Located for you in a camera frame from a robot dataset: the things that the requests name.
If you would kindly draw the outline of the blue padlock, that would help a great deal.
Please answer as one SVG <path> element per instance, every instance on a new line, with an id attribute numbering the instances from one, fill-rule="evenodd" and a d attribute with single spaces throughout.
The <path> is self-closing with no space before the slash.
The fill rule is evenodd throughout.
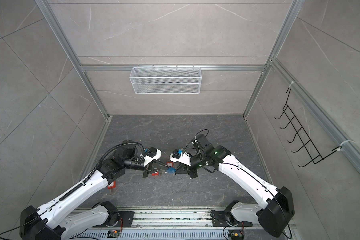
<path id="1" fill-rule="evenodd" d="M 166 170 L 166 173 L 168 173 L 168 174 L 174 174 L 176 172 L 176 169 L 175 168 L 168 168 L 167 170 Z"/>

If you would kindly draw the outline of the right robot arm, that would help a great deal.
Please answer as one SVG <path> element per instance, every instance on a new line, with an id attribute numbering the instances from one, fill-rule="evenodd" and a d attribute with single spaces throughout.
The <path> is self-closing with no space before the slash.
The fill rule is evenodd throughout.
<path id="1" fill-rule="evenodd" d="M 290 229 L 289 222 L 295 215 L 293 195 L 286 188 L 278 188 L 263 180 L 245 167 L 228 149 L 223 146 L 214 147 L 206 135 L 199 132 L 190 143 L 197 151 L 190 154 L 186 149 L 175 149 L 170 160 L 179 165 L 176 174 L 187 174 L 194 179 L 198 169 L 214 171 L 228 176 L 249 193 L 256 205 L 248 207 L 240 201 L 232 201 L 224 210 L 223 220 L 228 226 L 240 223 L 259 224 L 268 234 L 278 238 Z"/>

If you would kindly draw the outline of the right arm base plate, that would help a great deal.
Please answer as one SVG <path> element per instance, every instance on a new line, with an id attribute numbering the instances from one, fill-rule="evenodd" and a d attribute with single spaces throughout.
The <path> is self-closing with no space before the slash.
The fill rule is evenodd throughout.
<path id="1" fill-rule="evenodd" d="M 212 218 L 214 227 L 228 227 L 228 226 L 252 227 L 253 226 L 253 223 L 251 222 L 246 222 L 246 221 L 239 222 L 233 217 L 231 213 L 225 211 L 211 210 L 210 217 Z"/>

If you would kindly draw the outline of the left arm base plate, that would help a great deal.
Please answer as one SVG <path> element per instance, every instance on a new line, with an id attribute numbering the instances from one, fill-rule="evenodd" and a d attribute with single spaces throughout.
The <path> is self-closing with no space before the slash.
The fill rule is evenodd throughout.
<path id="1" fill-rule="evenodd" d="M 135 212 L 133 211 L 122 211 L 118 213 L 112 213 L 109 216 L 109 219 L 106 221 L 106 226 L 108 228 L 120 228 L 132 226 L 134 220 Z"/>

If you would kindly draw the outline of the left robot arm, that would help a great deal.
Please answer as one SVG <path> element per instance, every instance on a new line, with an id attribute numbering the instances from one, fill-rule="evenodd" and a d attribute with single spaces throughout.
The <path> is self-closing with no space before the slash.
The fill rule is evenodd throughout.
<path id="1" fill-rule="evenodd" d="M 108 149 L 90 173 L 69 190 L 35 208 L 21 212 L 19 230 L 23 240 L 65 240 L 93 226 L 116 225 L 121 219 L 109 201 L 91 210 L 71 216 L 71 212 L 102 189 L 114 183 L 127 169 L 143 171 L 147 176 L 153 163 L 159 163 L 161 150 L 149 149 L 138 142 L 124 141 Z"/>

